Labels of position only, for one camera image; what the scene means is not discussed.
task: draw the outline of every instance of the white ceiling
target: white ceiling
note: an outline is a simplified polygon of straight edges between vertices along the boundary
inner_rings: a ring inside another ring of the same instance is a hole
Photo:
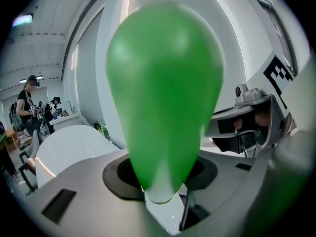
[[[62,51],[70,25],[84,0],[32,0],[23,13],[33,21],[12,28],[0,55],[1,93],[22,88],[19,80],[42,75],[61,80]]]

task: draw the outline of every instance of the floor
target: floor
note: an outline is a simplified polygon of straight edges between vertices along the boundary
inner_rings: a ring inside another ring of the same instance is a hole
[[[22,151],[19,149],[16,149],[16,150],[11,151],[9,153],[11,160],[12,160],[12,162],[15,166],[15,169],[17,171],[19,170],[19,167],[22,166],[22,162],[21,162],[21,159],[19,157],[19,155]],[[25,195],[25,193],[23,192],[22,186],[25,187],[25,182],[23,181],[23,178],[21,177],[21,175],[18,175],[18,177],[15,180],[13,180],[11,178],[11,176],[9,175],[9,173],[7,171],[5,171],[4,178],[9,186],[11,193],[15,197],[15,199],[25,202],[27,200],[28,196]]]

